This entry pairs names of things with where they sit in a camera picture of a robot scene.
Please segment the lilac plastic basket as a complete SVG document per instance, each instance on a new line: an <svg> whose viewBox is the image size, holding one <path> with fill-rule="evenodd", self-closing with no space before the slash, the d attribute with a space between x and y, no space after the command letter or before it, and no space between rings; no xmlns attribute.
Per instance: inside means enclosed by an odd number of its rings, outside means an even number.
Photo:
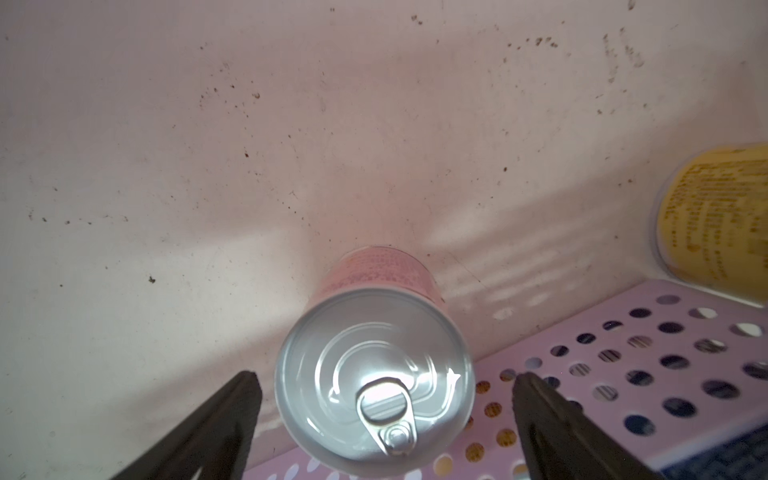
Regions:
<svg viewBox="0 0 768 480"><path fill-rule="evenodd" d="M521 479L529 475L512 407L534 373L649 469L662 472L767 422L767 312L678 283L642 283L473 362L475 400L435 460L361 478L301 447L251 479Z"/></svg>

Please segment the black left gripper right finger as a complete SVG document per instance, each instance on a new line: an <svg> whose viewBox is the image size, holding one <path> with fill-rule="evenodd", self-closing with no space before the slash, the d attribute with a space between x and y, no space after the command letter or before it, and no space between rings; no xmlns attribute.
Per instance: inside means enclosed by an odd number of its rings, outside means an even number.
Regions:
<svg viewBox="0 0 768 480"><path fill-rule="evenodd" d="M517 376L512 407L532 479L660 477L534 373Z"/></svg>

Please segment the blue labelled tin can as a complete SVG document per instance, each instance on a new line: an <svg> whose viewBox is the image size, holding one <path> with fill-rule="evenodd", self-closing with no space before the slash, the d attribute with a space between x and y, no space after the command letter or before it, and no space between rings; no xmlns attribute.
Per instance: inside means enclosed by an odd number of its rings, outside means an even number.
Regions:
<svg viewBox="0 0 768 480"><path fill-rule="evenodd" d="M767 480L767 426L664 469L665 479Z"/></svg>

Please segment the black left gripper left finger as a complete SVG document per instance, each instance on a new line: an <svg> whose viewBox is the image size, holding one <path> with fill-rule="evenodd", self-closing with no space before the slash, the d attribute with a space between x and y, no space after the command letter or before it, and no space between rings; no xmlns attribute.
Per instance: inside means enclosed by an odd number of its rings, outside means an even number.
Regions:
<svg viewBox="0 0 768 480"><path fill-rule="evenodd" d="M247 464L262 389L241 371L117 479L240 479Z"/></svg>

